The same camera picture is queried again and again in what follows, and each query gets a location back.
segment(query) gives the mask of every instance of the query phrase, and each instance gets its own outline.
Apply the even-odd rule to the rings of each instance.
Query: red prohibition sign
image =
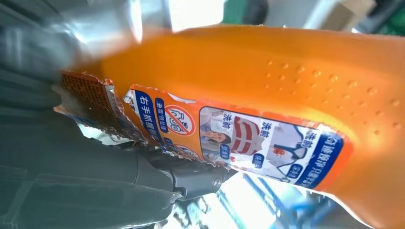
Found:
[[[184,124],[179,121],[173,114],[172,111],[170,110],[175,110],[175,112],[178,112],[179,114],[184,114],[184,121],[185,123],[187,123],[187,126],[191,126],[191,128],[186,128],[184,126]],[[173,121],[183,130],[183,131],[179,131],[179,130],[174,130],[171,125],[168,125],[168,128],[174,132],[175,134],[181,135],[181,136],[189,136],[192,135],[195,131],[195,124],[194,124],[194,120],[191,117],[190,113],[188,113],[186,110],[184,110],[182,107],[179,106],[175,106],[175,105],[168,105],[165,107],[165,111],[166,114],[173,119]]]

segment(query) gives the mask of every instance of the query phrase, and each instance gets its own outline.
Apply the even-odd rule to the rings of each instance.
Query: orange plastic bottle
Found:
[[[83,69],[112,80],[120,98],[136,83],[329,125],[351,142],[350,153],[315,190],[373,227],[403,228],[404,63],[402,38],[236,26],[159,37]]]

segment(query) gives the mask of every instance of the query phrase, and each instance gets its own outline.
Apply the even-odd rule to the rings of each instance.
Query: red circle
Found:
[[[177,118],[175,118],[175,117],[172,116],[172,114],[171,114],[170,111],[169,111],[169,109],[171,109],[171,108],[175,108],[175,109],[181,110],[182,112],[184,112],[184,113],[187,115],[187,117],[190,119],[191,124],[192,124],[192,128],[191,128],[190,131],[188,131],[187,128],[185,128],[181,123],[179,123],[179,121],[177,120]],[[188,111],[186,111],[184,108],[179,107],[179,106],[176,106],[176,105],[168,105],[168,106],[166,106],[166,107],[165,107],[165,111],[168,113],[168,115],[169,115],[175,122],[177,122],[177,124],[178,124],[179,126],[182,127],[182,129],[184,129],[185,134],[177,133],[177,132],[174,131],[172,128],[170,128],[170,126],[168,126],[168,128],[169,128],[172,132],[174,132],[174,133],[177,134],[177,135],[181,135],[181,136],[189,136],[189,135],[194,134],[194,131],[195,131],[195,122],[194,122],[194,119],[192,118],[192,116],[190,115],[190,113],[188,113]]]

